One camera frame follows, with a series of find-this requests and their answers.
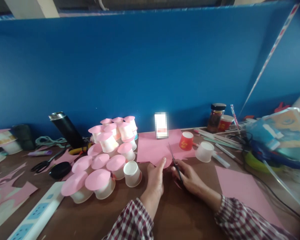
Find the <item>person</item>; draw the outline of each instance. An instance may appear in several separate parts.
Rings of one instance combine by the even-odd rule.
[[[261,215],[235,198],[227,198],[204,184],[194,169],[178,160],[185,188],[214,212],[214,218],[230,239],[295,239],[289,232],[267,222]],[[103,239],[153,239],[153,219],[163,194],[163,158],[157,167],[148,166],[148,184],[141,197],[130,201],[111,231]],[[172,175],[179,179],[175,167]]]

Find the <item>white power strip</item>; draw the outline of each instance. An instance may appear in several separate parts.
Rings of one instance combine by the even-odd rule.
[[[63,183],[64,182],[56,182],[51,186],[37,205],[10,235],[8,240],[37,239],[63,200],[63,196],[61,195],[61,187]]]

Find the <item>phone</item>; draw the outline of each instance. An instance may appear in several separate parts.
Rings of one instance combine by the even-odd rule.
[[[157,139],[168,138],[168,113],[156,112],[154,114]]]

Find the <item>black cable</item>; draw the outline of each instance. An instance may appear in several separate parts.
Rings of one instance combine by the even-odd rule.
[[[274,192],[273,192],[273,190],[263,181],[263,180],[261,180],[261,178],[259,178],[258,176],[256,176],[256,175],[254,175],[252,172],[250,172],[250,171],[248,171],[247,169],[246,169],[246,159],[245,159],[245,157],[244,157],[244,151],[246,150],[245,148],[247,148],[247,146],[249,146],[249,143],[250,143],[250,141],[252,140],[252,134],[251,134],[251,138],[247,141],[247,144],[245,144],[245,145],[243,145],[243,150],[242,150],[242,152],[241,152],[241,155],[242,155],[242,157],[243,157],[243,169],[245,170],[245,171],[247,171],[248,173],[250,173],[252,176],[254,176],[255,178],[257,178],[263,185],[265,185],[268,189],[269,189],[269,191],[272,193],[272,195],[280,202],[280,203],[282,203],[285,207],[287,207],[291,212],[293,212],[295,215],[297,215],[299,218],[300,218],[300,214],[299,213],[297,213],[295,210],[293,210],[291,207],[289,207],[287,204],[285,204]]]

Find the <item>scissors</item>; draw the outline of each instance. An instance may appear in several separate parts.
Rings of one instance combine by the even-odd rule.
[[[172,155],[172,160],[173,160],[174,167],[177,169],[177,171],[178,171],[178,173],[179,173],[179,177],[180,177],[180,182],[181,182],[181,184],[183,184],[183,180],[182,180],[182,177],[181,177],[181,174],[180,174],[180,170],[179,170],[179,167],[176,165],[176,161],[175,161],[175,159],[174,159],[174,156],[173,156],[173,152],[172,152],[170,143],[169,143],[169,148],[170,148],[170,152],[171,152],[171,155]]]
[[[31,168],[31,172],[36,172],[36,173],[41,173],[42,171],[44,171],[45,169],[47,169],[51,163],[51,161],[57,157],[58,155],[64,153],[67,149],[64,148],[62,149],[60,152],[58,152],[56,155],[54,155],[52,158],[50,158],[50,160],[48,161],[42,161],[41,163],[38,163],[37,165],[35,165],[33,168]]]

